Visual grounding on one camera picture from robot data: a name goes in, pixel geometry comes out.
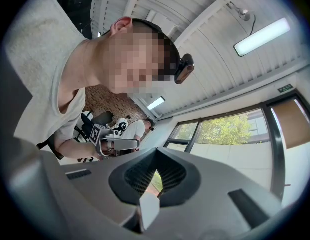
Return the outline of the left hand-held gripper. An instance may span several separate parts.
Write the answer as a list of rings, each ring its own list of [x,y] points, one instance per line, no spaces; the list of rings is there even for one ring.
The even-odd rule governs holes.
[[[89,141],[95,147],[100,159],[108,157],[102,154],[102,141],[113,142],[114,151],[135,150],[140,144],[140,142],[136,139],[123,139],[116,137],[113,130],[98,124],[93,125],[89,136]]]

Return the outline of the grey building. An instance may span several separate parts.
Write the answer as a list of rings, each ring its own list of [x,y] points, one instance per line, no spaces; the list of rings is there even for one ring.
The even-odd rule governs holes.
[[[260,144],[270,141],[266,120],[261,109],[249,111],[247,121],[250,124],[250,137],[247,144]]]

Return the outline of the white concrete fence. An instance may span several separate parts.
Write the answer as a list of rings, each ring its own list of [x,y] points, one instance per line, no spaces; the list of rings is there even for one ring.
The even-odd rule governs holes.
[[[195,143],[190,153],[226,164],[266,190],[271,190],[273,158],[270,142],[241,145]]]

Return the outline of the door with brown panel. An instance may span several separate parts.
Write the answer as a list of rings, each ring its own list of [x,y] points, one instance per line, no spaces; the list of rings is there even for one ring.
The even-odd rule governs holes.
[[[282,206],[299,200],[310,181],[310,118],[301,102],[291,98],[271,108],[284,147],[285,184]]]

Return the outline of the small ceiling light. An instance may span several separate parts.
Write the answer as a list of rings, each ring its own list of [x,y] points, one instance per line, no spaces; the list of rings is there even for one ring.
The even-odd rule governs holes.
[[[153,101],[151,104],[149,104],[147,106],[147,109],[148,110],[152,110],[152,109],[156,108],[157,106],[161,105],[164,102],[165,102],[165,99],[161,96],[158,99],[156,99],[155,101]]]

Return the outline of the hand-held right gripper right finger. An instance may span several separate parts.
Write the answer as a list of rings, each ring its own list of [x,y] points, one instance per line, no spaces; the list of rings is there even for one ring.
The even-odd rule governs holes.
[[[162,181],[159,195],[162,208],[176,207],[186,203],[198,191],[201,175],[189,154],[158,148],[156,151],[156,170]]]

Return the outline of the long ceiling light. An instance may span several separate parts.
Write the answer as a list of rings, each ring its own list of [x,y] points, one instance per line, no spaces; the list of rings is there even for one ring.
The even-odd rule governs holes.
[[[235,44],[234,50],[239,57],[243,57],[289,31],[288,21],[285,18],[279,19]]]

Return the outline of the green tree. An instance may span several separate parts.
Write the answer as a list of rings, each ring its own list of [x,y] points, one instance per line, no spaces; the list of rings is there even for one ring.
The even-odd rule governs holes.
[[[251,124],[246,114],[238,114],[215,119],[195,119],[180,122],[172,135],[173,139],[205,145],[242,145],[250,137]]]

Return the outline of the person's left hand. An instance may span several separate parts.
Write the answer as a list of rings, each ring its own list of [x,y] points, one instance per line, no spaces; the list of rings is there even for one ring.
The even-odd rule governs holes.
[[[113,156],[116,152],[114,151],[114,144],[112,141],[101,142],[102,154],[105,156]]]

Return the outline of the person's left forearm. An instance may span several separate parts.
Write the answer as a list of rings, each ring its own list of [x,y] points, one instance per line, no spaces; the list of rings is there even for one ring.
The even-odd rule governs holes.
[[[100,159],[95,147],[90,143],[77,142],[74,139],[61,140],[54,139],[54,148],[62,156],[69,159],[95,158]]]

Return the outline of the person's white t-shirt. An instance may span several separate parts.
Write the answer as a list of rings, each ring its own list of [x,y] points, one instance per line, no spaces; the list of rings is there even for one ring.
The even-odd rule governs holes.
[[[61,113],[58,88],[69,56],[83,40],[56,0],[28,0],[22,7],[4,38],[8,59],[32,95],[14,137],[34,145],[51,135],[72,138],[85,106],[85,91],[80,89]]]

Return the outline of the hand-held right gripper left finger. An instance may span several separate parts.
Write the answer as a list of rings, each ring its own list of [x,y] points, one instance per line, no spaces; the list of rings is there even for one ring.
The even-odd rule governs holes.
[[[109,187],[122,203],[137,205],[156,171],[157,148],[143,149],[115,158],[123,163],[109,175]]]

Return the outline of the black window frame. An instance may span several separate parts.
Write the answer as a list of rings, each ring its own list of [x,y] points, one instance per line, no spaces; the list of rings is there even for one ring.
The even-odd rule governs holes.
[[[191,149],[195,144],[195,139],[199,136],[199,131],[204,121],[215,120],[219,118],[225,118],[230,116],[235,116],[243,114],[255,109],[260,109],[265,117],[266,126],[268,129],[268,134],[271,142],[273,166],[272,166],[272,179],[270,191],[277,196],[280,200],[283,199],[284,185],[285,185],[285,160],[284,160],[284,147],[282,138],[280,135],[279,126],[276,123],[275,116],[271,112],[271,108],[274,105],[280,104],[286,101],[289,97],[294,95],[294,91],[289,91],[285,94],[280,94],[278,97],[269,99],[267,101],[251,105],[238,110],[221,113],[213,116],[192,119],[187,121],[178,122],[169,138],[164,144],[164,147],[168,147],[169,144],[180,144],[186,146],[185,152],[190,153]],[[174,139],[173,135],[177,132],[180,125],[196,123],[196,128],[193,136],[190,140],[185,139]]]

